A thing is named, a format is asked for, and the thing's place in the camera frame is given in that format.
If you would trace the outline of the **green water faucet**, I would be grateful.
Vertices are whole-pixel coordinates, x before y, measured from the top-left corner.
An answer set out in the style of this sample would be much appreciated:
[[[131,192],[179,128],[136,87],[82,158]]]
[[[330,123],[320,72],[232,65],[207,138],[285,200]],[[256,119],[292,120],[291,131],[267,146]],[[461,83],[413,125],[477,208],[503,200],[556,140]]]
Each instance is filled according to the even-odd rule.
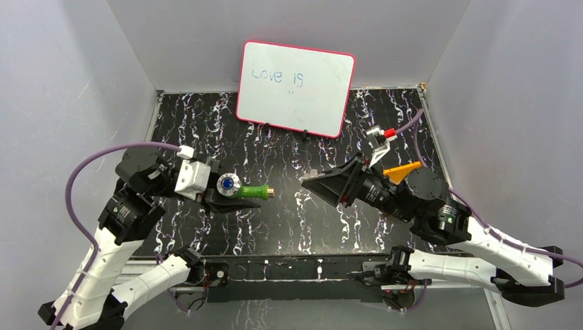
[[[274,198],[275,192],[269,185],[245,186],[238,175],[225,173],[218,178],[217,190],[220,195],[234,198],[255,198],[268,200]]]

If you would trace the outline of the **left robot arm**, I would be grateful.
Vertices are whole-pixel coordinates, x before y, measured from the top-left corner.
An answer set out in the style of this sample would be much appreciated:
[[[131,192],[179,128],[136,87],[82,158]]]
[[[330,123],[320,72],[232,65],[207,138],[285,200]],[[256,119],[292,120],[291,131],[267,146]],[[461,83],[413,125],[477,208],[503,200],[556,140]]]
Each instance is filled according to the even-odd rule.
[[[227,278],[225,265],[210,263],[191,247],[181,247],[158,257],[154,268],[118,284],[127,261],[164,216],[157,198],[193,201],[207,212],[226,214],[257,208],[259,199],[274,196],[270,186],[246,186],[236,174],[222,170],[217,160],[203,158],[189,146],[133,142],[119,145],[118,150],[123,153],[115,169],[118,181],[94,232],[76,216],[72,188],[84,167],[113,148],[83,160],[67,180],[67,212],[90,247],[67,289],[38,310],[51,329],[120,329],[142,305],[171,293],[174,286],[200,287],[199,301],[205,303],[210,287]]]

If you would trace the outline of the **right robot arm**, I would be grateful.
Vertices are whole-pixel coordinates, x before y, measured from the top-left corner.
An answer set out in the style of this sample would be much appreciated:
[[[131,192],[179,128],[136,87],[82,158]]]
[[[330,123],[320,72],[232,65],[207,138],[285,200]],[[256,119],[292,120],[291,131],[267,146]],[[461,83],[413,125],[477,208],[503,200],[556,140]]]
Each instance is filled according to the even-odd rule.
[[[387,262],[367,263],[356,276],[367,285],[465,283],[526,307],[564,299],[564,282],[553,273],[561,249],[532,248],[481,224],[453,197],[447,181],[419,162],[381,170],[356,155],[339,167],[304,174],[302,187],[332,206],[363,201],[409,223],[411,233],[423,241],[464,252],[459,257],[393,247]]]

